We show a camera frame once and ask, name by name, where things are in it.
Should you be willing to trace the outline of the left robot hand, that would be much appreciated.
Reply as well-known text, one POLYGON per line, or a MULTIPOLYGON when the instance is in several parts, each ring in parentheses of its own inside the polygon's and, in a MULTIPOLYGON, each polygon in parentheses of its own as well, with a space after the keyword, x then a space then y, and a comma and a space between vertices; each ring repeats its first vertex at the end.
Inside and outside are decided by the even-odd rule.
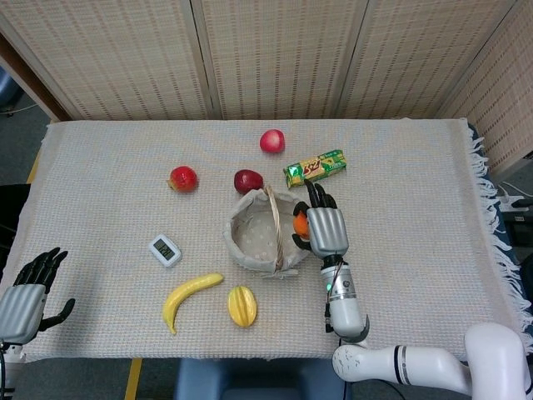
POLYGON ((76 300, 70 298, 62 311, 45 317, 44 308, 57 271, 68 252, 55 247, 43 252, 22 267, 12 286, 1 298, 1 349, 24 346, 38 333, 63 323, 72 313, 76 300))

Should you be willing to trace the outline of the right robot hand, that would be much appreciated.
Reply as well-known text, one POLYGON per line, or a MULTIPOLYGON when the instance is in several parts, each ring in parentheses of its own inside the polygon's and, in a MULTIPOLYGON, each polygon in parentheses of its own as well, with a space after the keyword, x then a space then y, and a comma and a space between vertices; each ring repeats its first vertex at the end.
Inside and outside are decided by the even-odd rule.
POLYGON ((293 242, 322 260, 322 269, 344 263, 349 248, 346 224, 332 195, 319 183, 304 180, 310 205, 299 202, 293 209, 293 242))

